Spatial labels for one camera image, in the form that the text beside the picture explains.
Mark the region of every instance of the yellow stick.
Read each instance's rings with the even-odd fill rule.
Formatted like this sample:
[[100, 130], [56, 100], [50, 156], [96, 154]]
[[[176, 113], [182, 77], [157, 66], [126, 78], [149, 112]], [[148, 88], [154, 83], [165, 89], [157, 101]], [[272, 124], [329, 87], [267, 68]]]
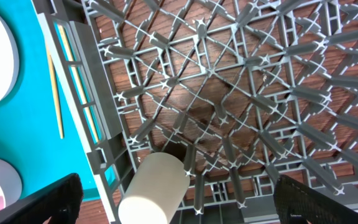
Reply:
[[52, 94], [53, 94], [53, 102], [55, 103], [57, 125], [59, 127], [60, 139], [63, 139], [65, 135], [63, 133], [62, 112], [60, 111], [59, 92], [57, 90], [55, 68], [53, 67], [52, 56], [50, 56], [50, 52], [46, 43], [45, 43], [45, 47], [47, 49], [50, 83], [52, 84]]
[[[61, 26], [61, 25], [58, 25], [58, 29], [59, 29], [60, 37], [62, 38], [63, 46], [65, 48], [65, 52], [67, 55], [67, 59], [69, 61], [74, 61], [73, 54], [72, 54], [71, 48], [70, 48], [70, 44], [68, 43], [68, 39], [66, 36], [66, 31], [64, 30], [63, 26]], [[78, 70], [75, 67], [71, 67], [71, 72], [73, 72], [74, 82], [77, 87], [78, 94], [80, 95], [81, 102], [87, 103], [88, 100], [86, 99], [86, 95], [85, 95], [85, 92], [84, 92], [84, 89], [82, 86], [80, 74], [78, 74]], [[99, 141], [98, 132], [96, 130], [96, 126], [94, 125], [92, 113], [91, 113], [91, 110], [89, 107], [85, 108], [85, 116], [89, 122], [89, 126], [91, 128], [92, 135], [93, 135], [95, 141], [98, 142]]]

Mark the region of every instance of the plastic lattice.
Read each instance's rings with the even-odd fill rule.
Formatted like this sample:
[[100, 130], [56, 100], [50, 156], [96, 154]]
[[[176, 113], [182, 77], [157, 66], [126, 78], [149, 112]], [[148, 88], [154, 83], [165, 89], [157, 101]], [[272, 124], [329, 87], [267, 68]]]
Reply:
[[[343, 184], [358, 182], [358, 153], [353, 150], [358, 146], [358, 116], [351, 113], [358, 108], [358, 74], [352, 73], [358, 67], [358, 1], [232, 0], [228, 6], [222, 0], [188, 0], [179, 1], [183, 7], [171, 12], [163, 2], [138, 0], [137, 6], [147, 14], [142, 20], [129, 16], [134, 2], [125, 1], [120, 9], [103, 0], [85, 1], [83, 6], [89, 21], [96, 18], [90, 24], [104, 65], [114, 68], [123, 62], [127, 73], [130, 86], [114, 89], [114, 100], [134, 170], [139, 165], [135, 152], [165, 151], [171, 143], [186, 148], [185, 172], [195, 177], [190, 187], [195, 196], [184, 200], [180, 210], [194, 207], [196, 214], [202, 214], [204, 206], [223, 202], [246, 207], [247, 197], [271, 194], [278, 174], [291, 171], [303, 170], [306, 185], [323, 184], [334, 195], [346, 192]], [[189, 21], [187, 15], [194, 6], [206, 13]], [[101, 35], [100, 15], [111, 20], [111, 35]], [[157, 16], [170, 21], [169, 32], [153, 28], [158, 25]], [[218, 19], [223, 22], [212, 27]], [[267, 26], [258, 25], [262, 20], [269, 21]], [[183, 28], [188, 35], [177, 37]], [[177, 47], [182, 43], [185, 50]], [[151, 52], [156, 56], [143, 56]], [[337, 54], [337, 64], [328, 63], [329, 54], [330, 59]], [[106, 73], [123, 76], [114, 70]], [[228, 90], [219, 100], [211, 100], [204, 92], [212, 80]], [[191, 96], [183, 100], [185, 105], [169, 100], [177, 88]], [[336, 103], [338, 95], [351, 97]], [[233, 96], [244, 100], [233, 100]], [[213, 108], [208, 119], [190, 113], [196, 101]], [[173, 121], [170, 127], [158, 119], [162, 111], [169, 111], [165, 113]], [[135, 131], [127, 125], [130, 114], [140, 117]], [[316, 118], [331, 122], [316, 128], [309, 122]], [[338, 126], [356, 134], [339, 142], [344, 133]], [[234, 142], [233, 136], [245, 129], [253, 133], [242, 136], [247, 143]], [[154, 144], [152, 130], [163, 136], [161, 145]], [[203, 145], [211, 138], [218, 140], [214, 152]], [[321, 151], [334, 156], [313, 157]], [[347, 163], [357, 168], [355, 175], [337, 178], [333, 166]], [[256, 172], [243, 171], [252, 164], [259, 168]], [[215, 179], [212, 170], [228, 175]], [[246, 191], [248, 182], [251, 190]]]

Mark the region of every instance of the dish rack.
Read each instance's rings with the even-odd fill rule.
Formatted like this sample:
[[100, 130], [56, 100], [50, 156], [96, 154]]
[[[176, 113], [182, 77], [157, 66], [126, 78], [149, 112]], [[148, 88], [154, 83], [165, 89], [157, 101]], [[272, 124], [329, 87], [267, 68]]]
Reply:
[[[350, 23], [358, 25], [358, 1], [342, 4], [320, 0], [232, 0], [234, 10], [229, 12], [223, 0], [183, 0], [183, 7], [177, 13], [164, 9], [163, 1], [137, 1], [150, 11], [148, 18], [140, 24], [127, 19], [131, 5], [136, 2], [132, 0], [125, 0], [122, 10], [114, 7], [113, 1], [87, 0], [79, 3], [74, 0], [33, 0], [110, 223], [120, 223], [117, 215], [119, 203], [113, 200], [112, 195], [113, 192], [124, 195], [139, 166], [137, 152], [145, 149], [163, 152], [169, 143], [180, 144], [186, 149], [184, 172], [192, 176], [189, 191], [194, 193], [192, 199], [183, 199], [171, 223], [277, 221], [272, 192], [278, 176], [291, 172], [302, 173], [301, 181], [304, 184], [358, 211], [358, 152], [354, 150], [358, 146], [358, 117], [350, 113], [352, 108], [358, 108], [358, 76], [346, 75], [346, 71], [358, 66], [358, 29], [344, 29]], [[185, 17], [194, 4], [208, 9], [210, 17], [202, 19], [201, 15], [193, 24], [189, 23]], [[314, 8], [308, 15], [295, 16], [297, 11], [310, 6]], [[161, 35], [158, 31], [151, 34], [148, 32], [158, 13], [173, 21], [168, 35]], [[101, 38], [96, 23], [99, 16], [111, 20], [115, 36]], [[217, 17], [223, 18], [228, 25], [211, 29], [211, 23]], [[267, 29], [252, 27], [253, 22], [266, 18], [272, 19]], [[136, 29], [133, 47], [125, 46], [121, 30], [123, 24]], [[74, 55], [73, 60], [65, 57], [57, 26], [64, 27]], [[186, 27], [192, 34], [174, 39], [180, 27]], [[279, 39], [273, 34], [275, 29]], [[231, 33], [227, 42], [213, 37], [213, 34], [224, 30]], [[250, 51], [246, 47], [247, 35], [258, 40], [256, 47]], [[316, 38], [302, 42], [301, 38], [306, 35]], [[150, 47], [141, 49], [144, 39], [149, 41]], [[187, 54], [175, 48], [175, 44], [185, 41], [193, 44]], [[211, 43], [222, 50], [215, 62], [209, 61], [207, 44]], [[274, 48], [277, 53], [258, 54], [265, 45]], [[330, 48], [346, 55], [331, 72], [324, 67], [325, 54]], [[158, 57], [152, 58], [151, 62], [140, 57], [151, 51], [158, 52]], [[174, 71], [170, 52], [176, 52], [184, 59], [179, 71], [172, 74], [166, 71], [168, 68]], [[218, 67], [224, 54], [234, 57], [235, 62]], [[124, 91], [116, 90], [114, 72], [108, 67], [118, 61], [124, 62], [131, 83], [131, 87]], [[198, 67], [199, 72], [182, 76], [189, 63]], [[295, 73], [296, 63], [302, 65], [298, 74]], [[139, 65], [147, 68], [144, 74]], [[221, 75], [225, 69], [234, 67], [239, 67], [240, 72], [232, 75], [233, 79]], [[259, 77], [253, 75], [254, 71], [259, 72]], [[161, 79], [151, 84], [150, 80], [154, 76]], [[239, 84], [245, 76], [250, 80], [249, 90]], [[319, 88], [301, 85], [312, 76], [324, 80]], [[194, 78], [202, 80], [198, 91], [185, 84], [186, 80]], [[212, 78], [230, 88], [220, 103], [212, 102], [200, 94], [206, 82]], [[253, 82], [256, 78], [263, 80], [261, 86]], [[273, 85], [281, 85], [283, 90], [265, 94], [264, 90]], [[181, 86], [194, 97], [185, 110], [167, 102], [176, 86]], [[167, 92], [163, 96], [156, 96], [151, 92], [154, 88], [166, 88]], [[333, 108], [334, 88], [340, 88], [353, 96], [340, 110]], [[79, 97], [81, 94], [78, 92], [82, 89], [86, 99]], [[230, 112], [224, 104], [235, 91], [249, 100], [240, 115]], [[146, 115], [142, 95], [151, 97], [157, 105], [153, 116]], [[189, 114], [196, 99], [214, 108], [209, 121], [200, 121]], [[300, 99], [307, 101], [302, 110]], [[176, 114], [172, 117], [175, 121], [172, 128], [158, 123], [157, 117], [162, 108]], [[256, 114], [256, 126], [248, 123], [251, 110]], [[91, 116], [87, 116], [86, 111], [91, 111]], [[139, 114], [142, 122], [132, 133], [124, 117], [130, 113]], [[307, 122], [323, 113], [333, 119], [328, 128], [320, 130]], [[235, 124], [230, 132], [223, 135], [217, 131], [229, 122]], [[95, 128], [89, 125], [93, 123], [97, 124]], [[194, 141], [183, 137], [186, 125], [190, 124], [199, 131]], [[338, 125], [356, 131], [345, 144], [338, 143]], [[232, 136], [242, 128], [255, 133], [255, 138], [246, 148], [232, 141]], [[162, 147], [153, 144], [150, 133], [153, 129], [160, 131], [166, 138]], [[210, 154], [200, 149], [199, 143], [205, 136], [219, 139], [216, 153]], [[336, 153], [331, 157], [313, 157], [317, 152]], [[197, 164], [199, 160], [203, 161], [201, 168]], [[242, 170], [251, 164], [258, 164], [260, 168]], [[351, 164], [354, 175], [337, 177], [335, 167], [341, 164]], [[107, 182], [104, 175], [109, 168], [113, 168], [116, 177], [112, 184]], [[222, 170], [226, 175], [209, 175], [212, 170]], [[246, 182], [252, 184], [251, 191], [243, 188]]]

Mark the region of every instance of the black object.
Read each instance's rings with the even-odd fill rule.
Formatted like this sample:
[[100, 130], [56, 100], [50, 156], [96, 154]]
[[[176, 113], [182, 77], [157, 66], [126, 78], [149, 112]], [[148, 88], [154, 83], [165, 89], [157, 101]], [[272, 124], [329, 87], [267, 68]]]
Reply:
[[0, 211], [0, 223], [75, 223], [83, 189], [80, 176], [69, 174]]
[[357, 212], [287, 175], [277, 180], [273, 198], [281, 224], [358, 223]]

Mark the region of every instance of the blue mat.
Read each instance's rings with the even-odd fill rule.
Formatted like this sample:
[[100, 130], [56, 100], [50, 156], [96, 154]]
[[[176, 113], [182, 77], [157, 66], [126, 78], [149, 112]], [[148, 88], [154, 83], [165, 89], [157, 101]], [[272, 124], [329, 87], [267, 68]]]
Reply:
[[[0, 16], [19, 49], [20, 71], [12, 92], [0, 102], [0, 159], [22, 177], [21, 197], [76, 172], [85, 200], [99, 198], [74, 122], [59, 86], [65, 138], [59, 138], [45, 42], [30, 0], [0, 0]], [[106, 173], [114, 180], [112, 171]]]

